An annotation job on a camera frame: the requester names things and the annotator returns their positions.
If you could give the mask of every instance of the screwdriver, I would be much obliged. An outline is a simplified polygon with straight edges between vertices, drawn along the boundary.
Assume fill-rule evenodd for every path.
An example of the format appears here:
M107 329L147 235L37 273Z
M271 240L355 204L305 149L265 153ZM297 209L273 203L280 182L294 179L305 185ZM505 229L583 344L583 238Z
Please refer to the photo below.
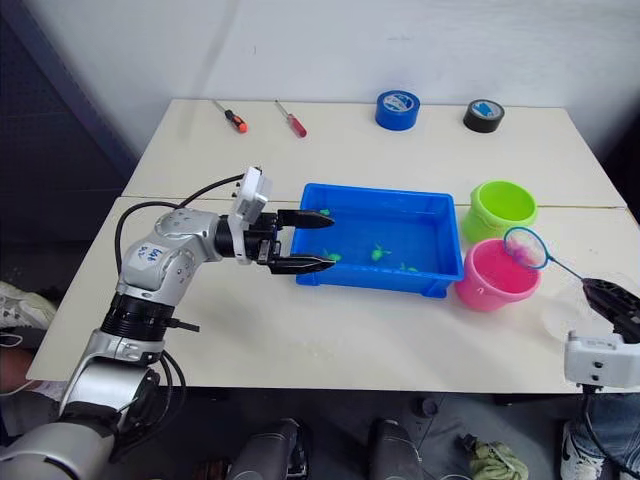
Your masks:
M222 113L224 113L224 116L227 117L227 120L229 120L229 123L231 123L231 125L233 125L238 132L247 133L247 130L249 130L249 125L247 125L244 120L242 120L239 116L233 113L231 109L225 109L222 105L220 105L215 100L211 100L211 101L216 107L218 107L218 109Z
M287 123L289 124L289 127L291 128L291 130L295 132L296 135L298 135L300 138L307 136L307 131L300 123L300 120L298 120L293 115L293 113L287 112L284 109L284 107L280 105L280 102L277 100L276 100L276 107L278 107L278 109L282 112L282 114L284 115L284 118L287 119Z

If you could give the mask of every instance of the green bucket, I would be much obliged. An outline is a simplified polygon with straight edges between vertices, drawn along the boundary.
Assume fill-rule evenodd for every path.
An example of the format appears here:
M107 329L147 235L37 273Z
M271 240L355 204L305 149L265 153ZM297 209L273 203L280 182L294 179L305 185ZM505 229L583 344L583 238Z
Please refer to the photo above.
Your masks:
M536 201L515 183L496 180L471 192L471 208L462 220L462 233L471 243L500 238L511 227L528 227L538 213Z

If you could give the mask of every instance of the white table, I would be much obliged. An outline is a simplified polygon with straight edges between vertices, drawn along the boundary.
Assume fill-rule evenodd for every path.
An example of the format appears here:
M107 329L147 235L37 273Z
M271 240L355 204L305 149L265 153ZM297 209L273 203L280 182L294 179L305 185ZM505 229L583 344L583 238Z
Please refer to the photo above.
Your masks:
M480 134L463 125L462 106L423 106L415 127L392 132L375 123L374 105L285 104L309 131L298 139L272 102L222 103L247 134L208 100L173 100L123 196L184 198L259 165L272 201L299 201L317 182L447 192L462 205L479 183L506 179L539 205L625 206L564 109L510 107L496 132Z
M117 218L138 201L115 202L29 378L69 377L114 293ZM193 206L224 213L230 201ZM267 210L296 206L283 202ZM457 208L459 219L466 208ZM123 245L145 236L163 211L135 213ZM625 209L541 208L536 229L558 257L583 274L621 273L640 284L640 232ZM287 250L290 235L283 238ZM570 283L550 266L531 299L488 315L467 310L451 288L447 299L435 300L383 290L303 287L265 267L225 260L203 265L176 309L177 318L202 331L168 331L165 338L190 385L577 392L563 377L562 343L541 320ZM608 328L604 320L599 327Z

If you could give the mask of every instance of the blue tape roll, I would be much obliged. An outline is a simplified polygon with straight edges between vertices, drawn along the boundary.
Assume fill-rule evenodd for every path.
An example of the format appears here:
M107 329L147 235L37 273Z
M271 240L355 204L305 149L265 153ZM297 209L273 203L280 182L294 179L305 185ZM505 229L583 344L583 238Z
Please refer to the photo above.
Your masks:
M407 130L418 118L420 100L413 93L390 90L381 93L376 108L376 122L388 130Z

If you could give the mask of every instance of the green cloth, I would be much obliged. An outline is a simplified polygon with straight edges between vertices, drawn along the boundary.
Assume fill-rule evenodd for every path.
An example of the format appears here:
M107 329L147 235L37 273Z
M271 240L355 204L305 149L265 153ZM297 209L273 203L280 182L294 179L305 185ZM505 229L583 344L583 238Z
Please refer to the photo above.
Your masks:
M527 480L529 469L504 443L477 441L471 459L473 480Z

